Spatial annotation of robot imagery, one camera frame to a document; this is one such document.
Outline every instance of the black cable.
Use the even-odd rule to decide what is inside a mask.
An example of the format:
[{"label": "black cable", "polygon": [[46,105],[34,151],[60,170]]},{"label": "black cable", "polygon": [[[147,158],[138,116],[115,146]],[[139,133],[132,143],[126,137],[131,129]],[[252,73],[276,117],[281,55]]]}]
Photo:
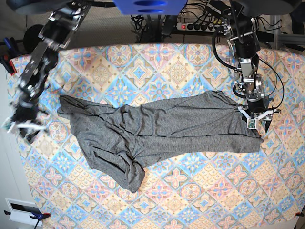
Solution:
[{"label": "black cable", "polygon": [[139,40],[138,40],[138,43],[141,43],[143,34],[145,33],[146,26],[147,26],[147,25],[145,25],[145,26],[144,26],[144,29],[142,30],[142,33],[141,33],[140,38],[139,38]]},{"label": "black cable", "polygon": [[135,28],[136,30],[143,30],[143,27],[142,27],[142,23],[144,21],[144,17],[142,15],[137,15],[137,16],[131,16],[131,20],[134,22],[135,24]]},{"label": "black cable", "polygon": [[[203,20],[201,20],[201,23],[203,23],[204,22],[204,20],[207,18],[207,16],[208,16],[209,14],[206,14],[206,16],[204,17],[204,19]],[[194,23],[193,23],[193,25],[195,25],[195,24],[197,24],[197,22],[199,21],[199,19],[201,18],[201,17],[203,17],[204,16],[204,14],[203,15],[201,15],[198,19],[197,19],[197,21],[195,21]]]},{"label": "black cable", "polygon": [[185,14],[185,13],[191,13],[191,14],[193,14],[193,15],[197,18],[197,20],[201,20],[200,18],[203,17],[203,16],[205,15],[205,14],[203,14],[203,15],[201,15],[200,17],[198,17],[194,12],[191,12],[191,11],[182,12],[181,15],[184,16],[183,14]]},{"label": "black cable", "polygon": [[263,22],[262,18],[261,18],[261,17],[259,17],[258,19],[259,19],[259,20],[261,20],[261,22],[262,22],[262,24],[263,24],[263,27],[264,27],[264,29],[265,29],[266,31],[278,30],[278,29],[280,29],[280,28],[282,27],[282,26],[279,26],[279,27],[274,28],[274,29],[267,29],[267,28],[265,27],[265,24],[264,24],[264,22]]},{"label": "black cable", "polygon": [[280,20],[278,20],[277,21],[277,23],[276,24],[270,24],[265,18],[263,18],[263,17],[258,17],[258,18],[260,18],[260,19],[263,19],[268,25],[270,25],[270,26],[275,26],[275,25],[277,25],[279,22],[282,22],[282,19],[280,19]]},{"label": "black cable", "polygon": [[206,27],[208,27],[208,26],[211,24],[212,19],[213,19],[213,15],[211,15],[210,20],[209,20],[208,22],[206,22],[206,21],[205,21],[205,18],[204,18],[203,22],[200,23],[200,26],[202,26],[203,23],[206,22],[207,24],[205,24],[205,25],[206,25]]},{"label": "black cable", "polygon": [[222,30],[222,26],[219,26],[215,32],[213,33],[213,36],[212,36],[212,49],[213,49],[213,53],[214,53],[214,56],[215,58],[224,66],[226,66],[227,68],[230,68],[230,69],[233,69],[233,70],[236,70],[235,67],[227,64],[226,62],[224,62],[217,54],[217,50],[216,50],[216,44],[215,44],[215,40],[216,40],[216,37],[217,37],[217,34],[218,32],[220,32]]},{"label": "black cable", "polygon": [[246,96],[245,96],[244,94],[239,94],[239,93],[237,93],[237,91],[236,91],[236,85],[234,85],[234,87],[233,87],[233,93],[234,93],[237,97],[240,97],[240,98],[242,98],[242,99],[245,99],[245,98],[246,98]]},{"label": "black cable", "polygon": [[25,27],[27,28],[27,30],[29,29],[28,28],[28,16],[27,15],[25,16]]},{"label": "black cable", "polygon": [[277,81],[278,81],[278,80],[277,80],[277,76],[275,76],[275,78],[276,78],[275,87],[274,87],[273,91],[272,91],[269,95],[267,95],[268,97],[271,96],[271,95],[275,92],[275,90],[276,90]]},{"label": "black cable", "polygon": [[280,105],[282,104],[282,102],[283,102],[283,100],[284,100],[284,96],[285,96],[284,83],[283,83],[282,79],[280,78],[280,76],[278,75],[278,73],[276,72],[276,70],[274,70],[274,68],[273,68],[270,64],[268,64],[266,61],[262,60],[261,58],[259,58],[259,60],[260,60],[261,62],[263,62],[264,64],[266,64],[267,66],[269,66],[269,68],[271,68],[272,71],[274,71],[274,73],[276,74],[276,76],[277,76],[277,77],[279,78],[279,80],[281,81],[281,84],[282,84],[282,87],[283,87],[283,96],[282,96],[282,100],[281,100],[280,104],[279,104],[276,108],[272,108],[272,109],[271,109],[271,110],[274,111],[275,109],[277,109],[277,108],[280,107]]},{"label": "black cable", "polygon": [[238,12],[238,14],[237,14],[237,17],[239,16],[239,14],[242,12],[242,10],[243,10],[243,6],[240,8],[240,10],[239,10],[239,12]]},{"label": "black cable", "polygon": [[236,16],[236,11],[235,11],[235,7],[233,5],[233,2],[232,0],[229,0],[230,4],[231,4],[231,9],[232,9],[232,14],[233,14],[233,18],[234,18],[234,21],[235,21],[235,25],[236,25],[236,33],[237,33],[237,36],[238,36],[238,40],[241,44],[244,43],[244,39],[241,37],[241,34],[240,34],[240,31],[239,31],[239,27],[238,27],[238,20],[237,20],[237,16]]},{"label": "black cable", "polygon": [[193,6],[200,6],[203,8],[203,10],[205,10],[205,5],[203,4],[200,4],[200,3],[187,3],[186,6],[190,6],[190,5],[193,5]]}]

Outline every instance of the gray garment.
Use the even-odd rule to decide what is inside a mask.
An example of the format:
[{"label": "gray garment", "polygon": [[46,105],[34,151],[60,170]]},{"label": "gray garment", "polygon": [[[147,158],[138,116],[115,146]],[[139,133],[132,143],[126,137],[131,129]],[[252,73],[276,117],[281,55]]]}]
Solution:
[{"label": "gray garment", "polygon": [[143,167],[190,152],[258,152],[262,139],[246,128],[239,104],[222,92],[164,99],[139,107],[60,96],[58,115],[70,120],[90,168],[136,192]]}]

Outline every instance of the wire bundle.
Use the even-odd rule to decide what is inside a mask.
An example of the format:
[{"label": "wire bundle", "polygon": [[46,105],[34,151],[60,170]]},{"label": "wire bundle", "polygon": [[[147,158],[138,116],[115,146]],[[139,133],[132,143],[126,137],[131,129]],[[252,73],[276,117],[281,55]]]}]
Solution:
[{"label": "wire bundle", "polygon": [[[195,18],[197,18],[197,20],[193,23],[193,26],[196,25],[199,21],[201,21],[200,26],[202,26],[204,22],[208,23],[207,24],[207,26],[208,26],[213,20],[213,16],[210,13],[208,13],[205,9],[206,5],[208,4],[209,1],[208,0],[200,0],[200,2],[201,3],[186,3],[185,6],[183,7],[183,9],[181,10],[180,14],[182,16],[185,16],[186,13],[190,13],[190,14],[194,15]],[[189,11],[190,9],[193,9],[193,8],[189,8],[188,6],[196,6],[197,9],[202,10],[202,15],[197,16],[194,12]],[[181,22],[181,19],[185,20],[185,19],[192,19],[192,18],[181,18],[180,17],[179,19],[180,19],[180,22]]]},{"label": "wire bundle", "polygon": [[146,32],[146,23],[143,24],[144,17],[142,15],[132,16],[130,15],[131,20],[134,22],[135,31],[133,33],[137,34],[136,43],[140,43],[143,37],[143,34]]},{"label": "wire bundle", "polygon": [[280,19],[277,23],[275,23],[275,24],[270,24],[265,18],[263,18],[263,17],[258,17],[258,20],[260,20],[261,21],[261,23],[263,24],[263,27],[264,27],[264,29],[265,29],[265,31],[273,31],[273,30],[278,30],[278,29],[280,29],[282,26],[280,25],[280,26],[278,26],[277,28],[273,28],[273,29],[267,29],[266,28],[266,26],[265,26],[265,23],[264,23],[264,21],[270,26],[270,27],[273,27],[273,26],[276,26],[278,23],[280,23],[280,22],[282,22],[282,19]]}]

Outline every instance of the patterned tablecloth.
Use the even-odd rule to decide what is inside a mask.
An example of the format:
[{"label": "patterned tablecloth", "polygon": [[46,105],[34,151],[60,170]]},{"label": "patterned tablecloth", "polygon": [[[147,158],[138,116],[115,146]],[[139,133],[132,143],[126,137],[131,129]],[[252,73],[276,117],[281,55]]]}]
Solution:
[{"label": "patterned tablecloth", "polygon": [[[219,54],[234,64],[225,46]],[[305,57],[261,50],[285,84],[282,114],[275,115],[258,153],[197,152],[145,169],[135,194],[105,173],[90,170],[69,121],[56,115],[59,94],[116,107],[192,96],[206,90],[232,93],[233,74],[215,59],[209,45],[139,44],[90,47],[60,53],[41,96],[49,117],[39,119],[50,133],[32,144],[18,138],[33,199],[50,212],[44,228],[243,229],[291,220],[305,204]],[[13,62],[8,75],[12,100],[29,57]],[[261,64],[265,90],[276,77]],[[282,96],[277,84],[274,104]]]}]

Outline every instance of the outlet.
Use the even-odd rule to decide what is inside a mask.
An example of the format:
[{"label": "outlet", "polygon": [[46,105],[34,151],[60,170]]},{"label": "outlet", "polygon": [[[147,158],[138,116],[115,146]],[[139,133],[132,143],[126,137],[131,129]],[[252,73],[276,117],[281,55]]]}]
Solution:
[{"label": "outlet", "polygon": [[213,27],[213,24],[207,25],[207,24],[193,24],[193,23],[183,23],[179,22],[177,23],[177,30],[180,31],[195,31],[195,32],[215,32],[215,30],[219,27],[219,25],[215,25]]}]

